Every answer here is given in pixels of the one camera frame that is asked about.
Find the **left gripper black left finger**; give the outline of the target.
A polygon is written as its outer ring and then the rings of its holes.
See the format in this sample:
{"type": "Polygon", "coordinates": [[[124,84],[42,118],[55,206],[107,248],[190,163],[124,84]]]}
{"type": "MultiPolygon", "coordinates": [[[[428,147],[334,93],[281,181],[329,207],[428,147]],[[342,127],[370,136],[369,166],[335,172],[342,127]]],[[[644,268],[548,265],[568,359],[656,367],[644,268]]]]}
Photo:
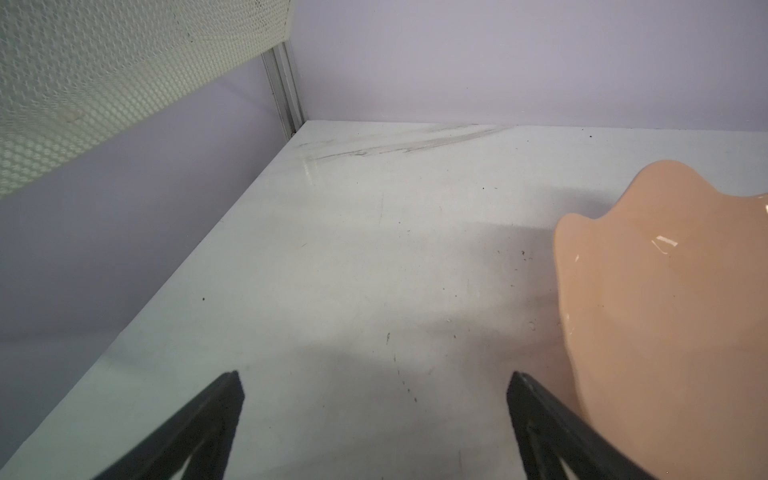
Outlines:
{"type": "Polygon", "coordinates": [[[223,373],[97,477],[222,479],[244,400],[239,373],[223,373]]]}

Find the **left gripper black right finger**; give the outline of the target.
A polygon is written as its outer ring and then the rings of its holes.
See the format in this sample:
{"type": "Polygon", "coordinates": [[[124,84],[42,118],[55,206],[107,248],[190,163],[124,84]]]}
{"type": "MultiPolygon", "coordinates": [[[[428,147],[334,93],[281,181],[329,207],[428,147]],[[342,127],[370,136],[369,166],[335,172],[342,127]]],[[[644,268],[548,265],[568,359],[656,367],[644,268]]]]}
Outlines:
{"type": "Polygon", "coordinates": [[[512,374],[506,400],[529,479],[650,479],[533,376],[512,374]]]}

